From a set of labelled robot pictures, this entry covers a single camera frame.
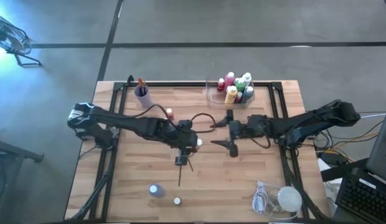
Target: wooden table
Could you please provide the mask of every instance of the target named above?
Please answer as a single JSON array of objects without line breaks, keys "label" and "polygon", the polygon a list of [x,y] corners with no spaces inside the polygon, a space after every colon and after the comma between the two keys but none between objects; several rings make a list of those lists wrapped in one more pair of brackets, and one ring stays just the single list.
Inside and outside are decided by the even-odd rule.
[{"label": "wooden table", "polygon": [[[304,105],[296,80],[281,81],[289,116],[304,113]],[[93,104],[108,109],[114,82],[98,82]],[[133,88],[128,89],[124,114],[142,111]],[[151,87],[152,101],[165,108],[172,108],[175,122],[191,119],[201,112],[210,113],[220,121],[225,110],[212,110],[207,106],[205,87]],[[255,88],[255,101],[245,110],[235,110],[235,119],[247,122],[250,114],[272,117],[270,97],[266,88]],[[159,109],[146,116],[164,115]],[[193,129],[205,130],[212,124],[205,116],[194,120]],[[252,210],[252,197],[257,181],[284,186],[283,170],[277,145],[262,149],[251,140],[237,140],[239,156],[231,158],[228,151],[212,144],[211,140],[228,137],[228,128],[219,128],[208,134],[199,134],[203,146],[191,157],[194,172],[189,166],[182,168],[181,186],[178,187],[179,168],[174,165],[177,149],[146,141],[131,131],[123,130],[116,158],[108,222],[265,222],[268,218]],[[259,140],[266,144],[265,138]],[[89,150],[93,142],[83,143],[81,153]],[[92,151],[78,162],[70,200],[65,214],[72,217],[93,190],[100,151]],[[329,209],[322,184],[321,173],[312,147],[299,149],[299,166],[309,196],[326,214]],[[148,194],[150,184],[164,187],[166,195],[154,198]],[[182,205],[173,204],[180,197]],[[97,216],[100,216],[99,200]]]}]

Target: gray floor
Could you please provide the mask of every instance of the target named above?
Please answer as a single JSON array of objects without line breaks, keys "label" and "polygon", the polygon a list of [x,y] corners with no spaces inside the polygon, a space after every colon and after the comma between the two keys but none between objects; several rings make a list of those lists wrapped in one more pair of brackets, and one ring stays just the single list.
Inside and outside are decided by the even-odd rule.
[{"label": "gray floor", "polygon": [[[116,3],[0,0],[0,15],[35,43],[104,44]],[[129,0],[114,42],[356,41],[386,41],[382,0]],[[44,66],[21,68],[0,49],[0,139],[45,153],[43,163],[24,164],[7,223],[63,218],[81,144],[65,121],[74,103],[92,100],[103,53],[34,49]],[[386,47],[113,49],[105,80],[203,80],[229,71],[251,72],[257,80],[297,79],[307,110],[338,98],[360,112],[386,110]],[[331,132],[360,135],[381,119]],[[372,143],[343,149],[361,159]]]}]

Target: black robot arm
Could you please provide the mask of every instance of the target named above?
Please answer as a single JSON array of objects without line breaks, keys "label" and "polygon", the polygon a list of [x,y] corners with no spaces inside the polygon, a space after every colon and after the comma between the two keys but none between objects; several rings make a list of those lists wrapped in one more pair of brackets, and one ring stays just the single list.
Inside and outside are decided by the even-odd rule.
[{"label": "black robot arm", "polygon": [[235,139],[258,138],[266,136],[277,140],[286,147],[301,144],[308,136],[319,134],[332,126],[352,126],[360,120],[351,103],[335,100],[317,110],[300,114],[291,118],[274,119],[266,115],[253,114],[246,124],[233,120],[233,111],[227,111],[227,116],[215,127],[229,124],[228,141],[212,141],[226,147],[230,156],[238,156]]},{"label": "black robot arm", "polygon": [[[133,131],[136,135],[150,141],[158,141],[179,149],[176,157],[177,166],[187,164],[187,156],[197,152],[197,135],[191,130],[192,122],[180,121],[176,126],[168,119],[125,116],[111,113],[99,106],[90,103],[77,103],[68,117],[67,124],[74,129],[81,139],[93,138],[95,143],[102,148],[109,149],[113,146],[118,128]],[[103,129],[99,123],[107,124],[114,128]]]}]

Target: keyboard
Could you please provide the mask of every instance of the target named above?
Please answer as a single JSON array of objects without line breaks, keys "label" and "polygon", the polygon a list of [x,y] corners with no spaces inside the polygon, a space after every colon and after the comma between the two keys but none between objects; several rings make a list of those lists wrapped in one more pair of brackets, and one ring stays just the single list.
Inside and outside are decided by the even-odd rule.
[{"label": "keyboard", "polygon": [[386,223],[386,185],[358,168],[342,179],[336,204],[369,223]]}]

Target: small bottle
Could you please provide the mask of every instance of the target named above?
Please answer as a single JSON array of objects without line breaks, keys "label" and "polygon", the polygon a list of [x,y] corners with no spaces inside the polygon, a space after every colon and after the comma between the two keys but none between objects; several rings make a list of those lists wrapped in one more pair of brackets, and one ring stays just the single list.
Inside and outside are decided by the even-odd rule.
[{"label": "small bottle", "polygon": [[224,88],[225,88],[225,80],[223,78],[220,78],[218,81],[217,90],[222,91],[222,90],[224,90]]},{"label": "small bottle", "polygon": [[237,88],[235,86],[230,86],[228,88],[228,93],[226,94],[225,104],[231,104],[235,101],[237,95]]},{"label": "small bottle", "polygon": [[244,88],[245,88],[245,81],[244,81],[244,79],[242,79],[242,78],[237,79],[237,81],[236,81],[236,88],[237,88],[237,91],[241,91],[241,92],[244,91]]},{"label": "small bottle", "polygon": [[251,81],[252,81],[251,74],[249,72],[247,72],[246,74],[244,74],[242,76],[242,78],[244,79],[245,86],[250,86]]},{"label": "small bottle", "polygon": [[180,205],[181,203],[182,203],[182,200],[181,200],[180,197],[174,198],[174,204],[175,204],[175,205]]},{"label": "small bottle", "polygon": [[164,196],[164,189],[158,184],[152,184],[149,186],[149,194],[153,197]]},{"label": "small bottle", "polygon": [[233,72],[229,72],[225,76],[225,87],[233,85],[234,82],[235,82],[235,74]]},{"label": "small bottle", "polygon": [[201,145],[203,145],[203,141],[201,139],[197,139],[197,145],[195,146],[195,149],[200,149]]},{"label": "small bottle", "polygon": [[170,121],[173,121],[174,120],[174,113],[172,112],[172,109],[171,108],[168,108],[167,109],[167,118],[170,120]]},{"label": "small bottle", "polygon": [[252,86],[247,87],[243,93],[241,103],[246,103],[247,100],[250,99],[253,94],[254,94],[254,88],[252,88]]},{"label": "small bottle", "polygon": [[242,92],[238,92],[237,96],[236,96],[235,103],[240,103],[242,101],[242,96],[243,96],[243,93]]}]

